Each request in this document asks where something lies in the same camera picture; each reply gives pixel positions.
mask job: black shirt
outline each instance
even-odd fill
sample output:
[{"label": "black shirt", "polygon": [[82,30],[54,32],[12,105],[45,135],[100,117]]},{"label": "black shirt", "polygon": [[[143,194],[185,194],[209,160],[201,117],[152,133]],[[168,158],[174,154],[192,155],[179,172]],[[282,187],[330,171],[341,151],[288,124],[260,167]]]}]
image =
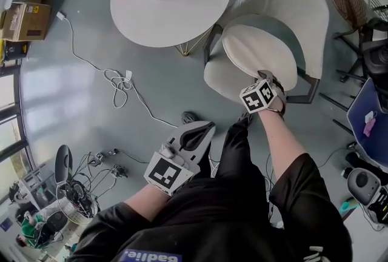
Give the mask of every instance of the black shirt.
[{"label": "black shirt", "polygon": [[153,223],[124,203],[100,212],[68,261],[303,261],[311,246],[331,262],[352,260],[349,233],[308,154],[284,172],[270,201],[284,229],[271,226],[265,195],[248,184],[193,180]]}]

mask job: cardboard box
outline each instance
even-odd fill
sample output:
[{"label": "cardboard box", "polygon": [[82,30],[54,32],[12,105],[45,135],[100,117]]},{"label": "cardboard box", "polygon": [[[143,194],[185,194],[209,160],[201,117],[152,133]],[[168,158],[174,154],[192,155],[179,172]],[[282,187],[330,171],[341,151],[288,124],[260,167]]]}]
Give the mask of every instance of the cardboard box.
[{"label": "cardboard box", "polygon": [[50,11],[45,4],[13,3],[1,16],[1,38],[13,42],[44,40]]}]

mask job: white power cable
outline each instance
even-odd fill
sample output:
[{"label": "white power cable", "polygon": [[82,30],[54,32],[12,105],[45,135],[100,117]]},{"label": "white power cable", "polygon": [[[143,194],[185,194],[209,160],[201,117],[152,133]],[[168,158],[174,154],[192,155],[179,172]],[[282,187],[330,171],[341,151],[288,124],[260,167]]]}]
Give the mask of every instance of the white power cable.
[{"label": "white power cable", "polygon": [[[79,60],[83,61],[83,62],[86,62],[88,63],[89,65],[91,65],[94,69],[96,69],[97,71],[100,71],[102,72],[102,74],[104,75],[104,78],[110,82],[110,84],[112,85],[112,87],[115,89],[115,93],[113,94],[113,99],[112,99],[112,103],[113,103],[113,106],[116,108],[116,109],[120,109],[122,107],[124,107],[124,105],[126,104],[127,100],[128,100],[128,94],[127,94],[127,90],[131,90],[132,88],[135,90],[135,93],[138,97],[138,99],[140,100],[140,102],[142,103],[142,105],[147,109],[149,115],[151,116],[151,118],[153,118],[154,120],[158,121],[158,122],[161,122],[161,123],[164,123],[164,124],[167,124],[171,127],[174,127],[176,128],[177,126],[173,125],[173,124],[170,124],[162,119],[158,119],[158,118],[155,118],[152,113],[151,113],[151,110],[148,108],[148,106],[146,105],[146,103],[144,102],[143,98],[141,97],[141,95],[139,94],[139,92],[136,90],[136,87],[133,85],[133,83],[131,82],[130,79],[122,76],[117,70],[113,70],[113,69],[100,69],[98,68],[97,66],[93,65],[90,61],[87,61],[86,59],[83,59],[81,57],[79,57],[78,55],[76,55],[76,53],[74,52],[74,30],[73,30],[73,26],[72,26],[72,23],[66,18],[64,17],[64,15],[62,15],[62,13],[60,15],[57,14],[57,17],[60,19],[60,20],[63,20],[65,19],[69,26],[70,26],[70,29],[72,31],[72,54],[77,57]],[[113,72],[116,74],[116,76],[113,76],[111,78],[109,78],[107,76],[107,73],[108,72]],[[121,104],[120,106],[117,106],[116,105],[116,94],[117,92],[121,92],[124,94],[125,96],[125,100],[123,102],[123,104]]]}]

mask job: person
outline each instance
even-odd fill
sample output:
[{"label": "person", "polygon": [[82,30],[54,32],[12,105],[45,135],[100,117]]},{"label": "person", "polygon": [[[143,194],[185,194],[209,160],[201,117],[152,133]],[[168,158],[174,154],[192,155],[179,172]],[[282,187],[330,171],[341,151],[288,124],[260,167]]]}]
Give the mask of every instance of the person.
[{"label": "person", "polygon": [[200,173],[171,198],[148,184],[98,213],[68,261],[351,261],[350,235],[316,164],[284,124],[284,108],[276,97],[258,112],[277,180],[269,200],[283,229],[269,221],[266,181],[250,159],[253,116],[246,113],[227,132],[214,178],[209,147]]},{"label": "person", "polygon": [[50,215],[55,212],[62,211],[69,201],[66,198],[56,200],[42,210],[31,214],[26,211],[24,214],[24,220],[21,224],[21,233],[16,236],[16,243],[21,247],[40,248],[38,240],[36,239],[35,232],[40,230],[42,225],[47,221]]}]

